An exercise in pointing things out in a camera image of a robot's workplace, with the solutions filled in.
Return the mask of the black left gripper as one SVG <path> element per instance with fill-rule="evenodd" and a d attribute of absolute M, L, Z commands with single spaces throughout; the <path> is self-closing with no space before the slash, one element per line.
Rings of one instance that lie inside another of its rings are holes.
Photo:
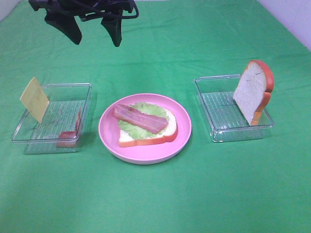
<path fill-rule="evenodd" d="M 35 11 L 46 9 L 45 22 L 76 45 L 80 44 L 82 33 L 74 16 L 94 13 L 103 17 L 101 24 L 115 47 L 121 44 L 121 18 L 134 18 L 133 0 L 30 0 L 28 3 Z"/>

